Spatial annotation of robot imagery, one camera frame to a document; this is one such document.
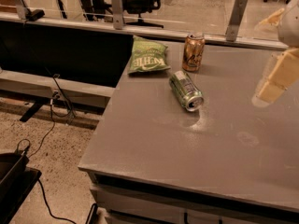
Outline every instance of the floor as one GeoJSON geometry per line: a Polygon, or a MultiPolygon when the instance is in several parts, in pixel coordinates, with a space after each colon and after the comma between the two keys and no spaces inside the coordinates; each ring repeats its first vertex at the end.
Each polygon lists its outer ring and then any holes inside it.
{"type": "MultiPolygon", "coordinates": [[[[78,0],[63,0],[71,16],[69,19],[83,21],[78,0]]],[[[30,7],[45,7],[48,17],[59,18],[56,0],[26,0],[30,7]]],[[[160,10],[146,18],[160,22],[166,29],[203,31],[224,34],[234,0],[163,0],[160,10]]],[[[240,28],[240,35],[276,39],[276,34],[256,30],[256,24],[278,8],[285,7],[283,0],[249,0],[248,8],[240,28]]],[[[43,138],[53,127],[50,109],[44,105],[27,122],[20,122],[21,116],[32,105],[1,95],[0,98],[0,152],[12,151],[22,139],[31,142],[29,155],[40,146],[43,138]]],[[[63,108],[55,107],[56,113],[64,114],[63,108]]],[[[73,119],[58,118],[54,128],[47,134],[41,149],[30,158],[29,167],[42,172],[41,181],[52,213],[57,217],[85,223],[93,197],[89,192],[90,180],[78,170],[78,162],[93,135],[100,114],[77,112],[73,119]]],[[[49,215],[42,192],[35,185],[11,224],[66,223],[49,215]]]]}

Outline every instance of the glass partition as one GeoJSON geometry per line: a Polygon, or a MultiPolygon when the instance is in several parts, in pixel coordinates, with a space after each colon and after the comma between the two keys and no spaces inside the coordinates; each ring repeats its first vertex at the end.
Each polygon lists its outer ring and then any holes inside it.
{"type": "MultiPolygon", "coordinates": [[[[103,9],[94,9],[98,0],[24,0],[28,7],[42,8],[45,17],[76,21],[112,22],[111,0],[100,0],[103,9]]],[[[276,31],[257,24],[273,12],[286,6],[290,0],[247,0],[238,36],[277,40],[276,31]]],[[[235,0],[159,0],[148,1],[155,8],[142,10],[143,21],[162,25],[164,29],[184,32],[203,32],[212,35],[225,35],[235,0]]],[[[137,21],[136,8],[124,6],[125,23],[137,21]]]]}

